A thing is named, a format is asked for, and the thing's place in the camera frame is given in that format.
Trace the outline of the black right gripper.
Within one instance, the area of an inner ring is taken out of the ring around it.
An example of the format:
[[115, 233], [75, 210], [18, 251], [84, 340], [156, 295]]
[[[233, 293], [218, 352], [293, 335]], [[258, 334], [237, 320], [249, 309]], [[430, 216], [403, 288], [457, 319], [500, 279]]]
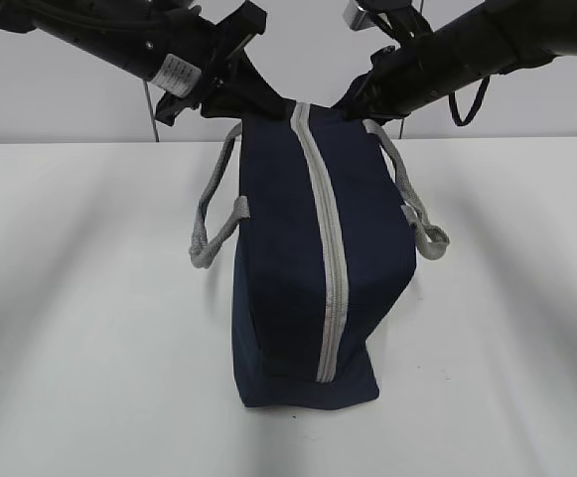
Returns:
[[378, 124], [408, 117], [409, 111], [393, 104], [394, 87], [383, 78], [409, 61], [407, 47], [387, 46], [377, 50], [370, 56], [370, 69], [352, 80], [332, 109], [340, 111], [347, 120], [373, 119]]

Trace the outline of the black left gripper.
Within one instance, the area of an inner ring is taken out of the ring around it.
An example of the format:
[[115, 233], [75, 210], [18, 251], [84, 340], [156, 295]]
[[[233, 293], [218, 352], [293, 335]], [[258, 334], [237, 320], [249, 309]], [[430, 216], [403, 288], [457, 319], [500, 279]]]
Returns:
[[204, 118], [242, 119], [256, 114], [283, 119], [287, 100], [270, 86], [244, 51], [255, 36], [264, 33], [266, 18], [263, 9], [245, 1], [215, 25], [204, 57], [167, 54], [154, 76], [154, 85], [165, 92], [156, 106], [155, 119], [172, 125], [187, 108], [199, 109]]

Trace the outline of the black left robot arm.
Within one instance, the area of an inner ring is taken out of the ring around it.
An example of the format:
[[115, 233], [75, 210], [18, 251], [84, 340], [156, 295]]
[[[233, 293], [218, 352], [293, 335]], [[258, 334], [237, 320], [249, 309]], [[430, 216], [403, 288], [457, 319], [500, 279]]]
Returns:
[[286, 99], [245, 51], [266, 21], [251, 1], [217, 23], [193, 1], [0, 1], [0, 30], [41, 30], [161, 89], [155, 118], [168, 126], [186, 109], [285, 117]]

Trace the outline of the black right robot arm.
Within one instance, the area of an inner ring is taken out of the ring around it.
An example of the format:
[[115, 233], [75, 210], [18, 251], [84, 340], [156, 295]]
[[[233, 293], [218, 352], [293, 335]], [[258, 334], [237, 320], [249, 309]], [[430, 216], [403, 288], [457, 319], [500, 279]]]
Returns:
[[344, 17], [352, 30], [377, 27], [394, 42], [335, 105], [379, 124], [448, 98], [465, 126], [492, 76], [577, 57], [577, 1], [484, 1], [438, 30], [409, 1], [352, 1]]

